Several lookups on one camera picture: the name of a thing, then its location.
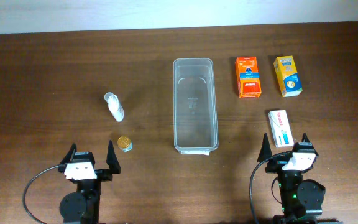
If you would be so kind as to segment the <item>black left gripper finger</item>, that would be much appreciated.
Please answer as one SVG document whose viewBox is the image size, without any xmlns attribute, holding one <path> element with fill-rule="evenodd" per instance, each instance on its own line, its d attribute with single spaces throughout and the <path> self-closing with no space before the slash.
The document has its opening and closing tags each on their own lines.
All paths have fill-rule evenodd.
<svg viewBox="0 0 358 224">
<path fill-rule="evenodd" d="M 106 156 L 106 163 L 109 166 L 109 170 L 112 174 L 120 174 L 121 173 L 121 166 L 117 159 L 116 153 L 114 151 L 114 146 L 112 141 L 109 141 L 108 144 L 108 152 Z"/>
<path fill-rule="evenodd" d="M 71 145 L 69 151 L 68 151 L 67 154 L 65 155 L 65 157 L 64 157 L 64 158 L 62 159 L 62 161 L 60 162 L 60 165 L 69 163 L 75 153 L 76 153 L 76 144 L 73 143 L 73 144 Z"/>
</svg>

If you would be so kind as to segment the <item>white Panadol box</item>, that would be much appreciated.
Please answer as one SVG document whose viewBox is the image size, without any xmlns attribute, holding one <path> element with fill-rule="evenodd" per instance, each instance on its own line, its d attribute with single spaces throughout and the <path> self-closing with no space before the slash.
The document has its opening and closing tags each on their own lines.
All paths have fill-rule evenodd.
<svg viewBox="0 0 358 224">
<path fill-rule="evenodd" d="M 273 140 L 276 147 L 294 145 L 290 124 L 285 110 L 275 110 L 268 113 Z"/>
</svg>

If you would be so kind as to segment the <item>white lotion bottle clear cap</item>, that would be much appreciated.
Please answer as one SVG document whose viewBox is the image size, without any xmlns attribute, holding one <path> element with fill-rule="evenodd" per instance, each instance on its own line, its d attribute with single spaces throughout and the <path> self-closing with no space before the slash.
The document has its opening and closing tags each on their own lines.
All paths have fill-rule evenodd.
<svg viewBox="0 0 358 224">
<path fill-rule="evenodd" d="M 111 92 L 107 92 L 104 95 L 104 99 L 106 103 L 108 104 L 108 109 L 113 115 L 114 119 L 117 122 L 121 122 L 124 119 L 124 109 L 118 99 L 118 97 Z"/>
</svg>

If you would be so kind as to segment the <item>yellow Woods medicine box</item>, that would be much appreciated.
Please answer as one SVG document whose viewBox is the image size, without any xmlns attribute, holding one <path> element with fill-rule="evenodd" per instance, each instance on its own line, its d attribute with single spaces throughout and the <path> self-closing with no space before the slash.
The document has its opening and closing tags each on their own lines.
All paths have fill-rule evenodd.
<svg viewBox="0 0 358 224">
<path fill-rule="evenodd" d="M 273 66 L 282 96 L 298 96 L 303 91 L 303 87 L 293 56 L 277 57 Z"/>
</svg>

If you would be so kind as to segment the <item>orange medicine box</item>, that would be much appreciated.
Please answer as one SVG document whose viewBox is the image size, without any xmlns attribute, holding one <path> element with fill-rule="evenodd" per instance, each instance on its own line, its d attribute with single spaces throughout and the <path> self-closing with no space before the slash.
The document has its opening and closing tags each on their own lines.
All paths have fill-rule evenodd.
<svg viewBox="0 0 358 224">
<path fill-rule="evenodd" d="M 258 98 L 261 93 L 256 57 L 238 57 L 235 61 L 239 98 Z"/>
</svg>

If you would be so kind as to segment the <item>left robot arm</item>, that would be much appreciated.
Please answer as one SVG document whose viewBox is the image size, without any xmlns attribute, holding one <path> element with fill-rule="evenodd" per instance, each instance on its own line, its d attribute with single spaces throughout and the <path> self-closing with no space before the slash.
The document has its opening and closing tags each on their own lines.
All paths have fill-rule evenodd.
<svg viewBox="0 0 358 224">
<path fill-rule="evenodd" d="M 92 152 L 78 152 L 76 144 L 60 162 L 58 171 L 76 185 L 76 191 L 63 197 L 59 205 L 64 223 L 98 223 L 101 198 L 101 184 L 113 180 L 121 167 L 114 152 L 112 141 L 108 143 L 107 169 L 95 169 Z"/>
</svg>

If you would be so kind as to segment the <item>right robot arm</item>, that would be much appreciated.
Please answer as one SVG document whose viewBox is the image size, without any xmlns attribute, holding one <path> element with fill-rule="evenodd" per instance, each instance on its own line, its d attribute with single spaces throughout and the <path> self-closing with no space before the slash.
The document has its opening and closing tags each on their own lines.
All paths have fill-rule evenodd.
<svg viewBox="0 0 358 224">
<path fill-rule="evenodd" d="M 268 174 L 276 174 L 279 184 L 282 215 L 275 215 L 273 223 L 317 223 L 323 212 L 325 187 L 315 180 L 304 179 L 303 174 L 313 168 L 319 154 L 304 134 L 291 151 L 272 154 L 269 138 L 264 134 L 257 159 L 266 165 Z"/>
</svg>

